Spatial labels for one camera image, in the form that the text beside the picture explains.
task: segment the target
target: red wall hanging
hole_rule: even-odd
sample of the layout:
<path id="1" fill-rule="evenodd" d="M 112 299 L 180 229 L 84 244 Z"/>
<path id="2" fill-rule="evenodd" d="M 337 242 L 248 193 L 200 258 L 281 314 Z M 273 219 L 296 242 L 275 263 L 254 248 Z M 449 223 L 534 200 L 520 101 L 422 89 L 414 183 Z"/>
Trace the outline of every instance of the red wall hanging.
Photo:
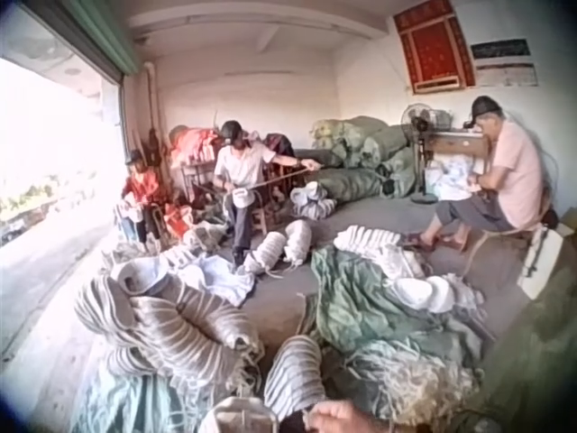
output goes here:
<path id="1" fill-rule="evenodd" d="M 449 0 L 430 0 L 395 15 L 415 94 L 475 85 L 471 56 Z"/>

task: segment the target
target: electric fan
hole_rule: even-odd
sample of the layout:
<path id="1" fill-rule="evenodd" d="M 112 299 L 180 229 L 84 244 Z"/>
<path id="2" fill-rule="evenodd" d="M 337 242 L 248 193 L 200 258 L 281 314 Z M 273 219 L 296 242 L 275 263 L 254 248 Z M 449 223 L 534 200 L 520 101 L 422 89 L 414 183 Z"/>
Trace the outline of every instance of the electric fan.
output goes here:
<path id="1" fill-rule="evenodd" d="M 425 133 L 436 128 L 435 111 L 425 104 L 408 106 L 401 117 L 401 128 L 407 140 L 413 146 L 415 156 L 415 176 L 417 179 L 416 191 L 411 195 L 413 203 L 430 205 L 436 203 L 437 197 L 427 194 L 425 181 Z"/>

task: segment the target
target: hand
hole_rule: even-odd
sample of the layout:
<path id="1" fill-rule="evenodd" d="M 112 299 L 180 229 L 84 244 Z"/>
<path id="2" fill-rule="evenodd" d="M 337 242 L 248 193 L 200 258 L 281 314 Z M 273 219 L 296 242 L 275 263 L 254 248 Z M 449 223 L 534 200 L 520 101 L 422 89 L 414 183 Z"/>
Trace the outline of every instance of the hand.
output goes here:
<path id="1" fill-rule="evenodd" d="M 315 160 L 302 160 L 300 163 L 309 171 L 318 171 L 323 167 Z"/>
<path id="2" fill-rule="evenodd" d="M 354 408 L 349 401 L 322 401 L 307 416 L 307 429 L 318 433 L 383 433 L 389 431 L 369 415 Z"/>
<path id="3" fill-rule="evenodd" d="M 226 192 L 233 192 L 233 190 L 236 189 L 236 185 L 234 185 L 232 182 L 225 182 L 223 186 Z"/>
<path id="4" fill-rule="evenodd" d="M 479 175 L 477 173 L 467 176 L 467 183 L 471 186 L 479 185 Z"/>

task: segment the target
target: desk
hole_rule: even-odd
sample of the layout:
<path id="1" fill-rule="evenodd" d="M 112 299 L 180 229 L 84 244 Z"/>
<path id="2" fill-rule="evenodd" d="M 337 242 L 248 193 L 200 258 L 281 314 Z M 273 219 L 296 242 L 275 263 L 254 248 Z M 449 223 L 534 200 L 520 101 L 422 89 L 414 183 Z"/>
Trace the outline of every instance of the desk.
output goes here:
<path id="1" fill-rule="evenodd" d="M 486 135 L 468 131 L 428 133 L 425 137 L 426 161 L 433 153 L 470 155 L 483 160 L 483 172 L 490 162 L 490 140 Z"/>

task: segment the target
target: ceiling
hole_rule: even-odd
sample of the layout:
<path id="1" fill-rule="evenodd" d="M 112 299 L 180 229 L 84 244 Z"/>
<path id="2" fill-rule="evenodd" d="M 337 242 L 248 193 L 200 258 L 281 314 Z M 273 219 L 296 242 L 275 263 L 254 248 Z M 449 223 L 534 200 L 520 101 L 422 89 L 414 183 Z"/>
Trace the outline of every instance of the ceiling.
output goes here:
<path id="1" fill-rule="evenodd" d="M 20 7 L 0 25 L 0 57 L 100 102 L 100 75 Z"/>
<path id="2" fill-rule="evenodd" d="M 142 56 L 248 44 L 334 50 L 388 34 L 387 17 L 423 0 L 121 0 Z"/>

